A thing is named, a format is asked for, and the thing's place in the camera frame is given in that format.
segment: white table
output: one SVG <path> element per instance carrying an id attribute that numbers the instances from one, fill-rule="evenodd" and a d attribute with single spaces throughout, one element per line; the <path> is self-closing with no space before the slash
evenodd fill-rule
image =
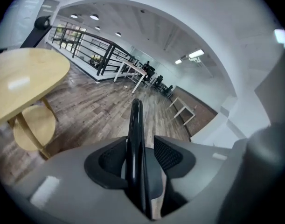
<path id="1" fill-rule="evenodd" d="M 183 107 L 177 112 L 177 114 L 174 116 L 174 119 L 184 110 L 184 109 L 187 109 L 191 114 L 192 114 L 192 117 L 189 118 L 185 123 L 184 123 L 184 126 L 189 122 L 191 121 L 191 119 L 193 119 L 195 117 L 195 113 L 194 113 L 194 110 L 195 108 L 192 110 L 190 109 L 190 107 L 188 105 L 186 105 L 186 103 L 184 101 L 182 101 L 179 97 L 177 97 L 174 102 L 171 103 L 171 105 L 168 107 L 168 109 L 176 102 L 176 101 L 180 101 L 181 104 L 183 105 Z"/>
<path id="2" fill-rule="evenodd" d="M 131 68 L 133 68 L 134 70 L 136 70 L 138 73 L 140 73 L 140 74 L 142 75 L 141 78 L 140 78 L 140 80 L 137 82 L 135 88 L 134 88 L 133 91 L 132 91 L 132 94 L 133 94 L 133 93 L 136 91 L 137 87 L 139 86 L 140 82 L 141 82 L 141 81 L 143 80 L 143 78 L 146 76 L 146 72 L 145 72 L 144 70 L 142 70 L 141 68 L 136 67 L 132 62 L 123 61 L 122 64 L 120 65 L 120 68 L 119 68 L 119 70 L 118 70 L 118 72 L 117 72 L 117 74 L 116 74 L 114 80 L 113 80 L 114 82 L 116 82 L 116 80 L 117 80 L 117 78 L 118 78 L 118 75 L 119 75 L 119 73 L 120 73 L 120 71 L 122 70 L 122 68 L 123 68 L 124 65 L 129 66 L 128 71 L 125 73 L 125 77 L 127 76 L 127 73 L 130 71 Z M 132 81 L 134 81 L 133 78 L 134 78 L 135 74 L 136 74 L 136 72 L 132 75 L 132 78 L 131 78 Z"/>

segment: white ceiling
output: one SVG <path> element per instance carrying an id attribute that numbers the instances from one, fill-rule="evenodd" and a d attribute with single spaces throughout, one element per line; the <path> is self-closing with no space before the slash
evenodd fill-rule
<path id="1" fill-rule="evenodd" d="M 150 11 L 143 11 L 144 13 L 139 7 L 120 3 L 87 3 L 63 8 L 58 14 L 67 18 L 71 18 L 71 14 L 77 14 L 78 18 L 74 20 L 91 28 L 99 26 L 105 33 L 118 32 L 126 28 L 128 32 L 149 39 L 149 42 L 165 52 L 170 63 L 201 49 L 191 36 L 172 22 Z M 92 14 L 98 14 L 99 20 L 91 19 L 89 16 Z M 208 54 L 200 58 L 206 66 L 216 65 Z M 181 66 L 191 67 L 193 64 L 187 60 Z"/>

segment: round wooden table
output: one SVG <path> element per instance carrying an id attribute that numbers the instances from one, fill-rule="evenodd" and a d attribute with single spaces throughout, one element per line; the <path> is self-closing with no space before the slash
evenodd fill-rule
<path id="1" fill-rule="evenodd" d="M 48 49 L 22 48 L 0 54 L 0 124 L 17 118 L 13 122 L 17 143 L 28 138 L 47 157 L 43 146 L 53 136 L 56 116 L 44 96 L 69 69 L 67 58 Z M 30 108 L 38 100 L 46 107 Z"/>

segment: desk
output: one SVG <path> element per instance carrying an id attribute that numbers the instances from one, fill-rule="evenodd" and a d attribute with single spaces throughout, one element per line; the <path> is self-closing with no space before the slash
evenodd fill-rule
<path id="1" fill-rule="evenodd" d="M 144 70 L 142 70 L 142 69 L 140 69 L 140 68 L 134 66 L 134 64 L 133 64 L 132 62 L 123 61 L 123 63 L 120 65 L 120 68 L 119 68 L 119 70 L 118 70 L 118 72 L 117 72 L 117 74 L 116 74 L 116 76 L 115 76 L 115 78 L 114 78 L 114 80 L 113 80 L 114 82 L 116 82 L 116 80 L 117 80 L 117 78 L 118 78 L 118 75 L 119 75 L 119 73 L 120 73 L 120 71 L 122 70 L 122 68 L 123 68 L 124 65 L 129 66 L 129 69 L 128 69 L 127 73 L 129 72 L 129 70 L 130 70 L 131 68 L 133 68 L 134 70 L 136 70 L 137 72 L 139 72 L 139 73 L 142 75 L 141 78 L 140 78 L 140 80 L 137 82 L 135 88 L 134 88 L 133 91 L 132 91 L 132 94 L 133 94 L 133 93 L 136 91 L 137 87 L 139 86 L 140 82 L 141 82 L 141 81 L 143 80 L 143 78 L 146 76 L 146 72 L 145 72 Z M 132 75 L 131 80 L 133 80 L 135 74 L 136 74 L 136 72 Z"/>
<path id="2" fill-rule="evenodd" d="M 32 126 L 27 123 L 22 111 L 41 99 L 54 114 L 44 96 L 59 85 L 69 69 L 68 59 L 52 50 L 21 48 L 1 53 L 0 125 L 8 120 L 14 122 L 15 126 L 18 122 L 32 143 L 42 151 L 42 144 L 33 134 L 35 130 L 31 130 Z M 47 126 L 45 121 L 51 120 L 50 112 L 39 111 L 48 116 L 39 116 L 42 127 Z"/>
<path id="3" fill-rule="evenodd" d="M 194 113 L 194 110 L 190 109 L 190 107 L 188 105 L 185 104 L 184 101 L 182 101 L 179 97 L 177 97 L 174 102 L 171 103 L 171 105 L 168 107 L 168 109 L 176 102 L 176 101 L 180 101 L 181 104 L 183 105 L 183 107 L 177 112 L 177 114 L 174 116 L 174 119 L 184 110 L 184 109 L 187 109 L 191 114 L 192 114 L 192 117 L 189 118 L 185 123 L 184 123 L 184 126 L 191 120 L 195 117 L 195 113 Z"/>

